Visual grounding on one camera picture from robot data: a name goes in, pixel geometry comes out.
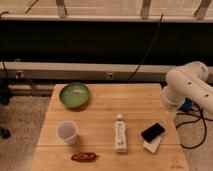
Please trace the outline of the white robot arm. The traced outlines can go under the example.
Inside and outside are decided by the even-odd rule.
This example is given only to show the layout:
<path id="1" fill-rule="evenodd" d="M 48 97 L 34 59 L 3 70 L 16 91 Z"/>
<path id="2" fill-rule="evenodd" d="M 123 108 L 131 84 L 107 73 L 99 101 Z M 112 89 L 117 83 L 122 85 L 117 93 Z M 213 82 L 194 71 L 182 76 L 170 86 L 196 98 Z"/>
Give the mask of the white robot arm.
<path id="1" fill-rule="evenodd" d="M 168 111 L 175 111 L 188 98 L 213 114 L 213 87 L 206 83 L 208 76 L 208 67 L 199 61 L 172 68 L 166 74 L 162 104 Z"/>

